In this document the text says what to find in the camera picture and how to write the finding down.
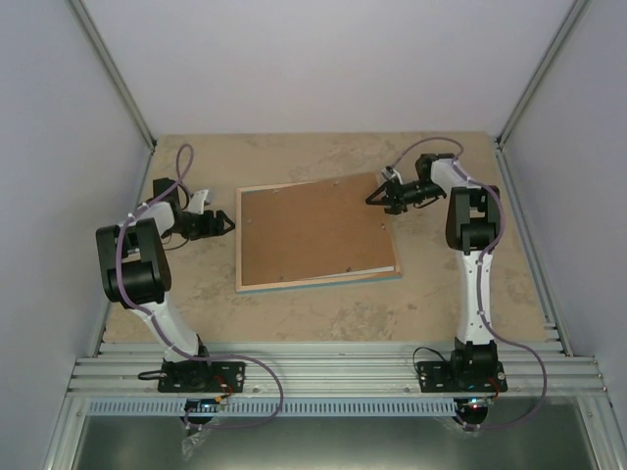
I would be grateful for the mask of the sunflower photo print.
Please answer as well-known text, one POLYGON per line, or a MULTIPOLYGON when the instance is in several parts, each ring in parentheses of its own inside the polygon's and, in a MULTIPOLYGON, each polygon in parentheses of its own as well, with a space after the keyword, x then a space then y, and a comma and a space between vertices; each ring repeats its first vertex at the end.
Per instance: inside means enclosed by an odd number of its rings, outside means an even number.
POLYGON ((309 277, 309 278, 306 278, 305 280, 333 279, 333 278, 342 278, 342 277, 347 277, 347 276, 348 277, 363 276, 363 275, 369 276, 369 275, 380 274, 380 273, 395 272, 396 270, 397 269, 395 265, 374 267, 371 269, 363 269, 363 270, 348 269, 348 270, 345 270, 344 272, 309 277))

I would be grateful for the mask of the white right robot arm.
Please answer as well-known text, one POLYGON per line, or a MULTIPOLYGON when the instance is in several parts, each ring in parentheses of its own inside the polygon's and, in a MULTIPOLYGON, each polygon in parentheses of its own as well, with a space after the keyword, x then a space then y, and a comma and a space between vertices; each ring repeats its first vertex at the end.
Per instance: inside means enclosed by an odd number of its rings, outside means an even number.
POLYGON ((491 325, 492 263, 504 232, 500 190, 470 176, 454 154, 423 154, 414 167, 417 179, 411 182, 402 180, 394 164, 384 167, 384 182, 365 203, 398 215, 410 205, 424 209, 448 201, 445 239, 460 271, 460 323, 448 359, 415 365, 421 390, 505 391, 506 375, 491 325))

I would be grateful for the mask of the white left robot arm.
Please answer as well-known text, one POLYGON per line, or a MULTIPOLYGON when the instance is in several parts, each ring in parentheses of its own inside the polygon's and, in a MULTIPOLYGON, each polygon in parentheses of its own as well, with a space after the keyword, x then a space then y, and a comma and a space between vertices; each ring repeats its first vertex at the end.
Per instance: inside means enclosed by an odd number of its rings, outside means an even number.
POLYGON ((235 223, 224 211, 212 211, 212 194, 202 189, 185 194, 181 183, 160 178, 153 197, 140 204, 124 222, 96 231, 103 290, 108 300, 132 311, 164 348, 161 366, 138 374, 155 381, 161 393, 232 391, 223 362, 210 363, 200 336, 183 320, 169 297, 171 271, 163 239, 176 234, 185 242, 223 236, 235 223))

